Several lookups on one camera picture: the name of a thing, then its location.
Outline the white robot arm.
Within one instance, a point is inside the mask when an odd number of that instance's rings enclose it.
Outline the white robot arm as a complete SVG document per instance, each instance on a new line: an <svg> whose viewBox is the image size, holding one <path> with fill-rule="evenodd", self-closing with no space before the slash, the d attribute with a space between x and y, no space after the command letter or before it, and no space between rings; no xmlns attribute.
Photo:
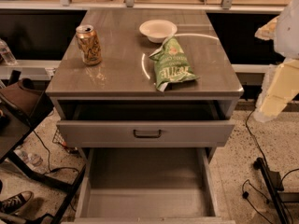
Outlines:
<svg viewBox="0 0 299 224"><path fill-rule="evenodd" d="M263 77L253 117L260 122L275 119L299 93L299 0L255 33L257 38L274 41L274 51L285 60L270 65Z"/></svg>

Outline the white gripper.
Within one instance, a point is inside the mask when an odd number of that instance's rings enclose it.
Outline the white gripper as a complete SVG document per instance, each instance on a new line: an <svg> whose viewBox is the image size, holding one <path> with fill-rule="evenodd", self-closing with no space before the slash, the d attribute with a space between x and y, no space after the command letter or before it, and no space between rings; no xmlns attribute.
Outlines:
<svg viewBox="0 0 299 224"><path fill-rule="evenodd" d="M278 17L260 27L255 37L273 40ZM263 77L262 92L256 102L253 117L260 122L275 119L299 93L299 61L285 60L279 65L270 64Z"/></svg>

